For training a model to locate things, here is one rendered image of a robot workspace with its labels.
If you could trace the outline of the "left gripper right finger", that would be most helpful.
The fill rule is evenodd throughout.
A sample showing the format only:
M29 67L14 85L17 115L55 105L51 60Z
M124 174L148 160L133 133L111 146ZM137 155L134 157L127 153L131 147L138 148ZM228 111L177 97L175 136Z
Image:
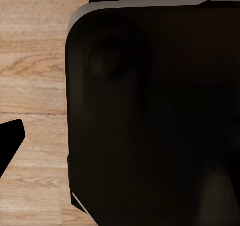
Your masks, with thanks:
M240 158L240 120L229 119L224 136Z

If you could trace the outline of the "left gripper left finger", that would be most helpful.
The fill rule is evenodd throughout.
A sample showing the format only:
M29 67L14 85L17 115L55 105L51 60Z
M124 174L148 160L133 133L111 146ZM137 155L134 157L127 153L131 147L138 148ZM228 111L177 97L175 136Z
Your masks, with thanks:
M0 178L25 138L25 128L21 119L0 124Z

